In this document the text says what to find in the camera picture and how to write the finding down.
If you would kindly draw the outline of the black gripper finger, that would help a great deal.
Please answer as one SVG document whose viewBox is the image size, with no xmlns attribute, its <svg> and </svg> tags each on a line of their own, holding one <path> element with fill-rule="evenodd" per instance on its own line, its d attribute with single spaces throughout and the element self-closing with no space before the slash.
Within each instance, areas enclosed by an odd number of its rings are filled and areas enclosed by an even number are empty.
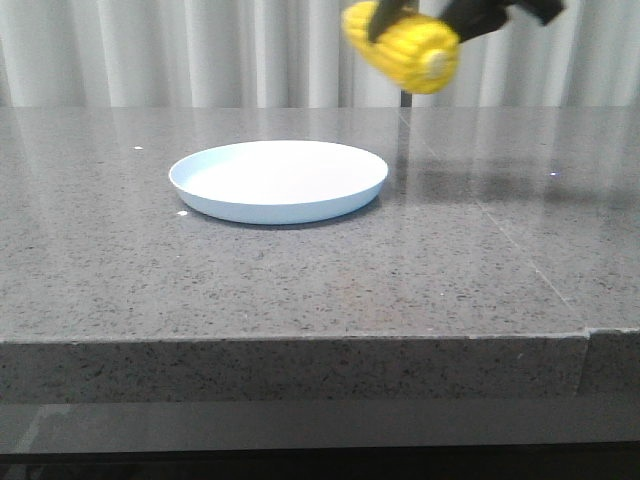
<svg viewBox="0 0 640 480">
<path fill-rule="evenodd" d="M 451 1 L 439 19 L 460 42 L 466 42 L 501 29 L 509 20 L 508 9 L 512 6 L 533 15 L 542 25 L 548 25 L 565 9 L 559 0 L 458 0 Z"/>
<path fill-rule="evenodd" d="M 378 38 L 406 15 L 413 13 L 415 2 L 410 0 L 381 0 L 377 3 L 367 27 L 369 42 Z"/>
</svg>

